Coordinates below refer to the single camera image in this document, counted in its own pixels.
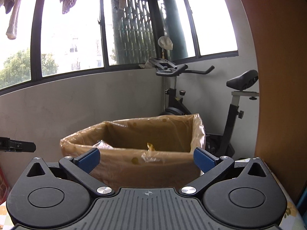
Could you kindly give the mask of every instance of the triangular hole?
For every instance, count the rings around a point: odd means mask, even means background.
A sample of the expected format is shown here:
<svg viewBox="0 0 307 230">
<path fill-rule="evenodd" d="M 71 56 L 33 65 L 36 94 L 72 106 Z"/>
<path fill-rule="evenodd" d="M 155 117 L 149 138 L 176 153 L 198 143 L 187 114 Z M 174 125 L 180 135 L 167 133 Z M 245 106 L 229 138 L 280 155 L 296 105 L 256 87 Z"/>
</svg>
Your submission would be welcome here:
<svg viewBox="0 0 307 230">
<path fill-rule="evenodd" d="M 29 173 L 27 174 L 27 177 L 33 177 L 33 176 L 39 176 L 39 175 L 44 175 L 45 172 L 43 168 L 41 167 L 40 163 L 35 163 L 31 167 Z"/>
<path fill-rule="evenodd" d="M 263 171 L 263 169 L 262 169 L 262 167 L 259 163 L 253 163 L 250 171 L 248 171 L 248 174 L 254 175 L 254 176 L 260 176 L 260 177 L 266 177 L 266 174 Z"/>
</svg>

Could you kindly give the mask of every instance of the gray wall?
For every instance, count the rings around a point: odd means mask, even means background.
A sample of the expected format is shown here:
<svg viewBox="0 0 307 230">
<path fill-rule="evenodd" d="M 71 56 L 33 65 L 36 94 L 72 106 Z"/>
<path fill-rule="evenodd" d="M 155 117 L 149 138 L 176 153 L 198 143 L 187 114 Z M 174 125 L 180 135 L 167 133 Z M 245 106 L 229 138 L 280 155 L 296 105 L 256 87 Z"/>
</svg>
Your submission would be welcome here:
<svg viewBox="0 0 307 230">
<path fill-rule="evenodd" d="M 62 158 L 59 141 L 105 120 L 152 117 L 162 110 L 155 70 L 99 73 L 58 80 L 0 96 L 0 136 L 36 144 L 35 153 L 0 152 L 12 186 L 31 158 Z"/>
<path fill-rule="evenodd" d="M 177 90 L 186 91 L 184 104 L 187 108 L 201 115 L 206 132 L 220 134 L 224 131 L 231 103 L 232 89 L 226 87 L 226 81 L 250 69 L 257 70 L 254 42 L 242 2 L 225 1 L 234 27 L 239 56 L 188 63 L 189 69 L 193 70 L 205 71 L 211 65 L 215 69 L 208 75 L 184 73 L 177 78 Z M 249 90 L 258 92 L 258 82 Z M 234 158 L 251 157 L 256 145 L 259 100 L 241 97 L 239 106 L 245 114 L 243 119 L 237 119 L 231 139 L 236 151 Z"/>
</svg>

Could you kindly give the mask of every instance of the red bag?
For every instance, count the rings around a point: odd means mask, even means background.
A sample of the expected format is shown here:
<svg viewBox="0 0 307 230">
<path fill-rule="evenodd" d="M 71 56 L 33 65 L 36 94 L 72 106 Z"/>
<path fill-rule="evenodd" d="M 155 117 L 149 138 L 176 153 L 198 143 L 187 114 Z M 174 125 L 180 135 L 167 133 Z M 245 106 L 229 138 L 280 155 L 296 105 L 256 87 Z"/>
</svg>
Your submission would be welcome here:
<svg viewBox="0 0 307 230">
<path fill-rule="evenodd" d="M 0 205 L 7 200 L 9 192 L 10 192 L 10 187 L 0 167 Z"/>
</svg>

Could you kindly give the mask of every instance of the silver screw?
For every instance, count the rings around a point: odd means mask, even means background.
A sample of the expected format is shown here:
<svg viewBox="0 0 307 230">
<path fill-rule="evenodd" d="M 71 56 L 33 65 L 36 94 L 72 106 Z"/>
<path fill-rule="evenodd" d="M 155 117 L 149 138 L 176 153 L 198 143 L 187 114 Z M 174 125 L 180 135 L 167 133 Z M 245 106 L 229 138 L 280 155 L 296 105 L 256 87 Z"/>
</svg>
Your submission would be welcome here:
<svg viewBox="0 0 307 230">
<path fill-rule="evenodd" d="M 185 193 L 185 194 L 194 194 L 194 193 L 196 192 L 196 188 L 190 187 L 190 186 L 183 187 L 183 188 L 181 189 L 181 192 L 182 192 L 182 193 Z"/>
<path fill-rule="evenodd" d="M 109 194 L 112 192 L 112 189 L 110 187 L 99 187 L 97 188 L 97 193 L 99 194 Z"/>
</svg>

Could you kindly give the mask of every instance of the window pane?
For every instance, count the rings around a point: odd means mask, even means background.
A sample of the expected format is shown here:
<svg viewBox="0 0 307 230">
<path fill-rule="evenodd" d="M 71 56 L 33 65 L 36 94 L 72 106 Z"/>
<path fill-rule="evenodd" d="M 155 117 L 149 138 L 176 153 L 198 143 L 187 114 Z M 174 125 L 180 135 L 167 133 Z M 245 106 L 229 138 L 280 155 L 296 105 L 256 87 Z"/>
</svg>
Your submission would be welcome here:
<svg viewBox="0 0 307 230">
<path fill-rule="evenodd" d="M 195 56 L 191 27 L 184 0 L 158 0 L 164 35 L 173 42 L 173 50 L 167 51 L 169 60 Z"/>
<path fill-rule="evenodd" d="M 201 55 L 238 50 L 225 0 L 189 0 Z"/>
<path fill-rule="evenodd" d="M 124 11 L 113 7 L 113 0 L 103 0 L 109 64 L 140 64 L 155 58 L 147 0 L 126 0 Z"/>
<path fill-rule="evenodd" d="M 43 76 L 103 67 L 99 0 L 77 0 L 63 15 L 59 0 L 45 0 L 41 30 Z"/>
<path fill-rule="evenodd" d="M 31 79 L 30 41 L 35 2 L 21 1 L 15 40 L 6 36 L 12 12 L 5 14 L 4 6 L 0 7 L 0 89 Z"/>
</svg>

